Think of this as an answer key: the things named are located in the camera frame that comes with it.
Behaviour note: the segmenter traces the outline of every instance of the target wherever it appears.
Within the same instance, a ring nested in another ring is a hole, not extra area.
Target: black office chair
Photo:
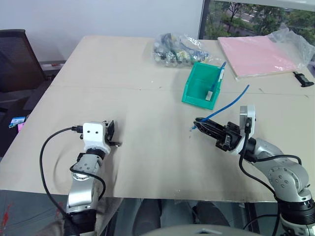
[[[9,129],[13,117],[30,114],[51,81],[31,48],[24,29],[0,30],[0,157],[18,131]]]

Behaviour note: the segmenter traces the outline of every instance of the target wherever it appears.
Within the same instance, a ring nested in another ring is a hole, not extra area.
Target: plastic bag
[[[171,67],[192,66],[203,62],[220,66],[223,60],[202,50],[200,41],[187,35],[166,33],[154,41],[153,56],[156,62]]]
[[[299,70],[310,62],[315,47],[288,28],[266,36],[219,37],[236,79]]]

